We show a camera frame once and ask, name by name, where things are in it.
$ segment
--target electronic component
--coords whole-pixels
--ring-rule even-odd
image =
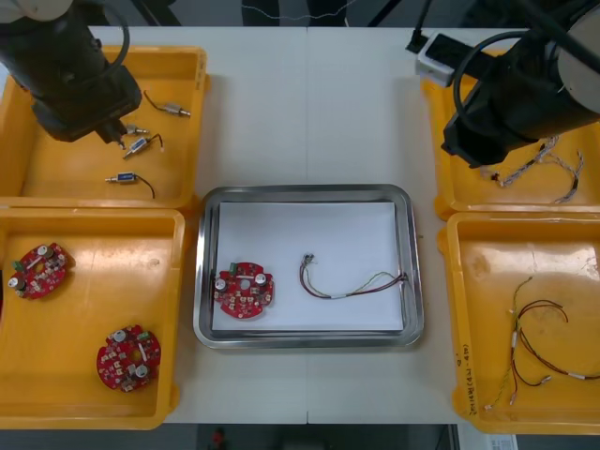
[[[564,370],[563,368],[557,367],[553,363],[550,363],[546,358],[544,358],[533,347],[532,343],[529,341],[529,339],[525,335],[525,332],[523,331],[522,318],[527,312],[531,311],[532,309],[537,309],[537,308],[551,308],[551,309],[554,309],[557,312],[559,312],[566,323],[569,322],[569,317],[564,312],[562,305],[559,305],[558,303],[553,302],[551,300],[535,300],[531,303],[528,303],[524,307],[522,307],[520,311],[517,311],[518,292],[520,291],[520,289],[523,286],[525,286],[527,283],[529,283],[532,280],[533,280],[533,277],[527,278],[525,281],[523,281],[522,283],[520,283],[517,286],[517,288],[515,289],[515,293],[513,293],[513,305],[512,305],[512,308],[509,310],[509,312],[511,313],[511,316],[512,316],[512,333],[510,335],[509,366],[508,366],[508,369],[504,372],[504,376],[502,377],[502,384],[500,386],[498,396],[496,396],[496,399],[492,403],[485,406],[485,409],[487,411],[493,409],[500,401],[500,398],[502,397],[504,389],[506,388],[506,386],[508,384],[509,374],[511,372],[513,374],[513,382],[515,385],[515,389],[513,390],[513,393],[509,400],[510,406],[512,406],[515,403],[515,401],[517,400],[518,381],[521,381],[522,383],[524,383],[530,387],[537,387],[537,386],[546,384],[547,382],[552,380],[552,377],[550,375],[546,375],[536,382],[530,382],[530,381],[525,380],[521,376],[521,374],[517,368],[517,360],[516,360],[516,350],[517,350],[519,340],[521,341],[521,343],[523,344],[523,347],[525,348],[525,350],[527,350],[527,352],[529,352],[531,355],[533,355],[544,366],[546,366],[547,368],[549,368],[550,370],[552,370],[556,373],[560,373],[561,375],[565,375],[565,376],[572,377],[572,378],[575,378],[577,380],[582,380],[582,381],[600,380],[600,374],[580,375],[578,373],[569,372],[568,370]]]
[[[263,312],[275,298],[273,276],[252,262],[232,262],[230,270],[222,271],[214,283],[215,302],[221,310],[236,319],[249,319]]]
[[[111,389],[131,392],[158,377],[160,344],[141,326],[128,326],[106,338],[107,345],[97,352],[97,374]]]
[[[150,145],[150,143],[154,140],[154,139],[158,139],[160,141],[160,151],[164,152],[165,147],[164,144],[162,143],[162,138],[160,137],[160,134],[155,134],[153,137],[146,139],[146,138],[140,138],[138,139],[136,142],[134,142],[130,147],[129,150],[127,150],[127,153],[125,153],[125,155],[123,156],[123,159],[127,159],[129,158],[131,155],[135,155],[136,153],[140,153],[142,150],[148,148],[148,146]]]
[[[118,183],[121,185],[136,183],[138,180],[140,180],[142,183],[146,184],[150,188],[150,190],[152,191],[152,198],[155,199],[156,193],[152,185],[148,183],[148,181],[146,181],[145,178],[142,178],[135,172],[121,172],[118,173],[116,176],[110,176],[104,179],[104,181],[106,181],[107,183]]]
[[[150,102],[150,104],[159,111],[164,111],[165,113],[176,115],[178,117],[190,117],[191,113],[189,111],[184,110],[181,106],[176,103],[165,103],[164,105],[157,105],[152,99],[148,96],[146,91],[143,91],[143,95]]]
[[[365,295],[367,293],[379,293],[388,288],[391,288],[392,286],[398,284],[399,282],[406,281],[408,278],[406,276],[406,274],[404,274],[404,273],[397,275],[397,276],[393,276],[392,274],[390,274],[388,272],[378,272],[377,274],[372,276],[360,288],[358,288],[352,292],[340,293],[340,294],[324,293],[324,292],[321,292],[318,289],[316,289],[310,281],[310,273],[308,271],[308,266],[313,263],[314,259],[315,259],[315,255],[313,255],[312,253],[307,253],[306,255],[304,255],[304,257],[302,258],[302,262],[300,263],[300,274],[299,275],[300,275],[300,284],[302,285],[302,288],[307,293],[309,293],[311,296],[317,297],[317,298],[336,299],[336,298],[353,297],[355,295]],[[380,277],[390,277],[392,280],[387,282],[386,284],[383,284],[382,286],[380,286],[378,288],[367,289],[368,286],[370,286],[376,279],[378,279]]]
[[[126,124],[125,129],[127,130],[127,135],[129,136],[137,136],[139,134],[148,134],[149,131],[147,129],[138,128],[137,125],[134,124]]]
[[[559,157],[558,155],[556,155],[552,152],[552,150],[556,146],[558,140],[559,140],[559,136],[553,136],[550,139],[548,139],[545,143],[540,145],[539,152],[533,158],[531,158],[529,161],[524,163],[522,166],[520,166],[518,169],[516,169],[511,174],[505,176],[504,178],[500,177],[499,172],[490,172],[488,166],[480,167],[479,168],[480,173],[482,174],[482,176],[484,176],[484,178],[488,178],[491,181],[496,182],[496,184],[500,188],[508,188],[513,183],[515,183],[521,177],[521,175],[523,175],[526,171],[528,171],[535,164],[537,164],[537,163],[543,163],[543,164],[554,163],[554,164],[559,165],[560,167],[562,167],[569,173],[571,173],[571,175],[573,176],[573,182],[571,184],[571,188],[569,189],[569,191],[565,195],[563,195],[561,198],[556,199],[554,202],[555,203],[570,202],[578,191],[579,177],[581,176],[581,171],[583,170],[583,155],[581,154],[581,152],[579,150],[577,150],[578,164],[575,169],[572,168],[566,162],[564,162],[564,160],[561,157]]]
[[[7,285],[23,298],[38,299],[52,293],[67,275],[68,255],[57,244],[30,250],[12,266],[17,271]]]

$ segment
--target floor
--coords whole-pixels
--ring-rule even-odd
[[[268,5],[277,0],[244,0],[245,4]],[[330,2],[335,12],[340,0],[278,0],[279,14],[298,18],[308,14],[309,1]],[[411,27],[416,23],[424,0],[403,0],[385,18],[380,26]],[[545,0],[544,5],[553,7],[561,0]],[[134,1],[108,0],[119,8],[132,26],[147,25]],[[241,26],[242,0],[154,0],[148,3],[167,3],[179,22],[184,26]],[[383,9],[388,0],[347,0],[349,26],[367,26]],[[507,11],[506,2],[498,0],[435,0],[427,15],[425,25],[431,27],[517,27],[523,21],[514,11]],[[302,20],[282,19],[280,26],[308,26],[309,18]]]

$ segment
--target black wire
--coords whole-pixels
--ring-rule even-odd
[[[431,7],[431,2],[433,0],[425,0],[425,4],[421,8],[421,12],[419,13],[419,18],[416,21],[416,25],[414,26],[414,31],[412,32],[412,37],[421,36],[421,29],[423,28],[423,24],[425,23],[425,18],[428,16],[429,7]]]
[[[70,83],[69,85],[71,87],[86,86],[89,83],[93,83],[101,78],[104,78],[104,77],[107,77],[107,76],[113,74],[118,68],[120,68],[123,65],[123,62],[125,61],[125,58],[128,55],[129,44],[131,42],[131,36],[129,35],[128,22],[125,20],[125,17],[123,17],[121,15],[121,13],[115,7],[113,7],[111,5],[99,3],[99,2],[94,2],[91,0],[85,0],[85,1],[79,2],[79,5],[95,5],[95,6],[100,6],[100,7],[103,7],[105,9],[109,10],[111,12],[111,14],[114,16],[114,18],[117,20],[119,25],[121,25],[121,28],[123,29],[123,45],[121,45],[121,51],[117,55],[116,59],[114,61],[112,61],[98,75],[94,75],[93,77],[88,78],[87,80],[83,80],[82,82]]]
[[[525,36],[526,33],[527,32],[525,32],[525,31],[507,31],[505,33],[500,33],[499,35],[496,35],[496,36],[488,37],[487,39],[482,40],[480,43],[475,45],[472,48],[472,50],[470,50],[469,53],[467,53],[465,58],[462,60],[462,62],[458,66],[457,71],[455,72],[454,86],[453,86],[454,103],[455,103],[455,106],[457,107],[458,117],[460,117],[460,119],[462,120],[462,123],[465,125],[465,127],[470,129],[471,131],[474,131],[475,133],[479,133],[483,136],[488,136],[488,137],[492,137],[492,138],[496,137],[500,134],[500,131],[498,131],[498,130],[492,131],[491,129],[483,128],[483,127],[475,124],[474,121],[471,120],[471,118],[467,114],[467,110],[465,109],[465,106],[463,105],[462,100],[460,99],[460,82],[462,81],[462,76],[464,75],[465,70],[467,69],[467,66],[469,65],[471,60],[479,52],[484,50],[488,45],[491,45],[500,40],[522,38],[523,36]]]
[[[154,139],[158,138],[158,140],[160,141],[160,146],[163,147],[163,143],[162,143],[162,137],[160,137],[160,133],[155,134],[153,137],[151,137],[148,140],[148,143],[150,143],[151,141],[153,141]]]
[[[527,12],[530,16],[530,21],[550,38],[554,39],[557,45],[579,60],[582,64],[600,74],[600,57],[581,45],[577,39],[569,36],[568,33],[552,19],[552,16],[546,14],[543,9],[534,5],[529,0],[513,1],[515,1],[521,9]]]
[[[447,430],[448,430],[448,426],[442,425],[442,431],[440,431],[440,435],[438,436],[438,443],[435,444],[435,448],[433,450],[438,450],[440,448],[440,443],[442,443],[443,434]]]
[[[152,99],[148,96],[148,94],[146,94],[146,91],[143,91],[143,96],[146,97],[146,100],[148,100],[150,102],[150,104],[152,106],[154,106],[155,109],[162,111],[156,104],[154,101],[152,101]]]
[[[152,200],[154,200],[157,197],[157,194],[155,193],[154,188],[152,187],[152,185],[150,183],[148,183],[144,178],[141,178],[138,174],[136,174],[135,177],[138,180],[141,180],[142,183],[145,183],[150,188],[150,190],[152,190]]]

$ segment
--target white wire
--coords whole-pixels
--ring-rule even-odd
[[[341,11],[356,3],[358,0],[350,0],[346,5],[338,9],[336,12],[326,12],[325,14],[321,14],[320,16],[311,16],[310,14],[305,14],[304,16],[299,17],[290,17],[290,16],[271,16],[264,12],[259,7],[249,7],[248,5],[242,5],[242,8],[245,9],[253,9],[255,11],[259,11],[263,16],[268,17],[269,19],[286,19],[288,21],[301,21],[302,19],[322,19],[323,17],[336,17]]]

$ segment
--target metal cylinder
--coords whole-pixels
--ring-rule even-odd
[[[227,289],[227,283],[225,282],[225,280],[222,278],[217,278],[215,280],[215,289],[220,293],[225,291]]]
[[[266,275],[259,274],[254,278],[254,281],[256,281],[256,284],[258,284],[259,286],[264,286],[266,284]]]

